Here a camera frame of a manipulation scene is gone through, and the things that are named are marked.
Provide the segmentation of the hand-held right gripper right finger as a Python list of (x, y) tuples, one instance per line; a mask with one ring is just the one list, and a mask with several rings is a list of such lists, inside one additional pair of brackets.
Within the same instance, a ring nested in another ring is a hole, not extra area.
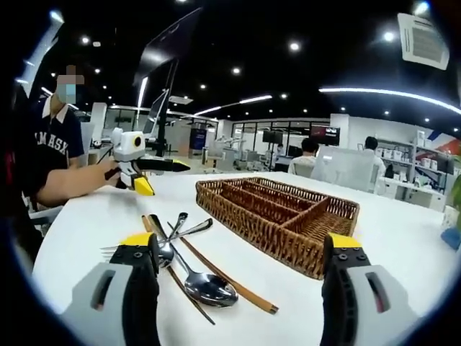
[(350, 236), (323, 245), (322, 345), (401, 345), (418, 317), (406, 289)]

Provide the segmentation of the person's left hand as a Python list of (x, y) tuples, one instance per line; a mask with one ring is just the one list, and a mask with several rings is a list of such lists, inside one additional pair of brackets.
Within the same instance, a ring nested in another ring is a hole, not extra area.
[(113, 186), (118, 189), (126, 189), (127, 186), (120, 179), (121, 168), (116, 161), (104, 160), (97, 164), (102, 185)]

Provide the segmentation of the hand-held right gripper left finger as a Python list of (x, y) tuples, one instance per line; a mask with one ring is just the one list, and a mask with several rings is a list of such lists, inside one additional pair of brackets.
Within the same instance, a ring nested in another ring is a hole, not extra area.
[(158, 242), (119, 245), (72, 289), (61, 314), (84, 345), (158, 345)]

